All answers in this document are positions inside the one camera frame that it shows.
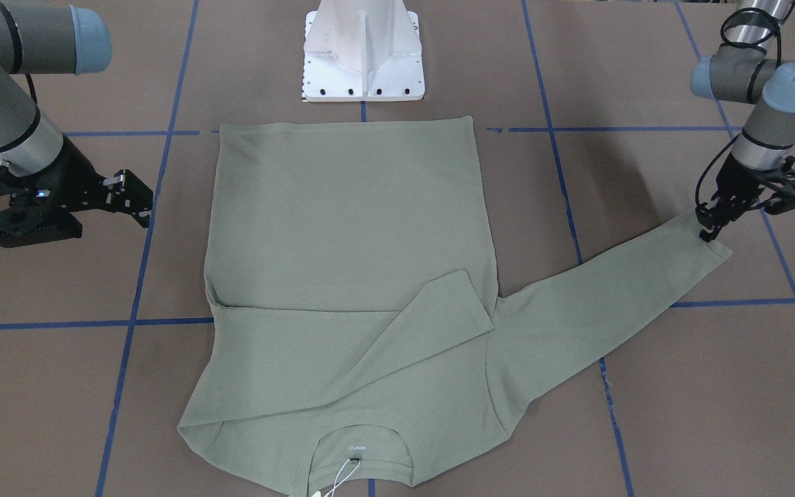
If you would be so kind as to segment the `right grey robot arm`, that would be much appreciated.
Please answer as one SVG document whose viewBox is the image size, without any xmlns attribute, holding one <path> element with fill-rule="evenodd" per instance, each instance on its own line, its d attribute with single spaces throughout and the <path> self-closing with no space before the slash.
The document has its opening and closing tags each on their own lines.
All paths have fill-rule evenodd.
<svg viewBox="0 0 795 497">
<path fill-rule="evenodd" d="M 0 1 L 0 246 L 79 239 L 77 212 L 130 216 L 148 228 L 154 194 L 122 169 L 110 178 L 41 109 L 35 75 L 93 75 L 113 44 L 94 10 L 45 1 Z"/>
</svg>

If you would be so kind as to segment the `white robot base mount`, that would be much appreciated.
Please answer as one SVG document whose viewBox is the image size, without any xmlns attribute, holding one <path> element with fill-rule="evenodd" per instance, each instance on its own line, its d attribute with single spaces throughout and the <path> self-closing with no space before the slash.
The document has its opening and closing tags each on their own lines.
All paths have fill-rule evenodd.
<svg viewBox="0 0 795 497">
<path fill-rule="evenodd" d="M 322 1 L 304 24 L 307 103 L 419 101 L 426 93 L 420 20 L 403 1 Z"/>
</svg>

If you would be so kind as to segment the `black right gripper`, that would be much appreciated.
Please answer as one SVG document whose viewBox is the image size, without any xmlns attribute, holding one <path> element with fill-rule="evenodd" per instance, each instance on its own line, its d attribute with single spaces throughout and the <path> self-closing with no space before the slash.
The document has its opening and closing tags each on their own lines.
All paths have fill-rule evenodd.
<svg viewBox="0 0 795 497">
<path fill-rule="evenodd" d="M 131 170 L 99 174 L 68 138 L 53 163 L 18 177 L 0 166 L 0 246 L 18 248 L 80 238 L 75 212 L 99 210 L 130 215 L 148 229 L 152 190 Z"/>
</svg>

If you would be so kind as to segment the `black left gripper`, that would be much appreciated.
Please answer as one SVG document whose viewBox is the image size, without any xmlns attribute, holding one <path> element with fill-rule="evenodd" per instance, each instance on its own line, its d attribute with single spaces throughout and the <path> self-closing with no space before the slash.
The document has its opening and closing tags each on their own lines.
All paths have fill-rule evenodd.
<svg viewBox="0 0 795 497">
<path fill-rule="evenodd" d="M 748 211 L 763 210 L 776 216 L 795 210 L 795 156 L 786 155 L 772 170 L 757 170 L 742 166 L 728 157 L 716 176 L 716 192 L 709 202 L 695 191 L 695 216 L 703 227 L 698 233 L 706 243 L 713 242 L 718 229 L 735 222 Z"/>
</svg>

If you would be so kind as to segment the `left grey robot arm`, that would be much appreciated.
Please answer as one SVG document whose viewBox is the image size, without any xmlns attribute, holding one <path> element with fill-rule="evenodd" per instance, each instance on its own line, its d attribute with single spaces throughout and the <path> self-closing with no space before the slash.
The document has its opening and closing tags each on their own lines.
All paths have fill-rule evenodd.
<svg viewBox="0 0 795 497">
<path fill-rule="evenodd" d="M 776 216 L 795 210 L 795 61 L 783 56 L 781 29 L 793 1 L 741 1 L 720 26 L 720 46 L 698 60 L 691 91 L 698 97 L 750 104 L 741 131 L 716 155 L 716 192 L 695 197 L 700 238 L 713 242 L 749 211 Z"/>
</svg>

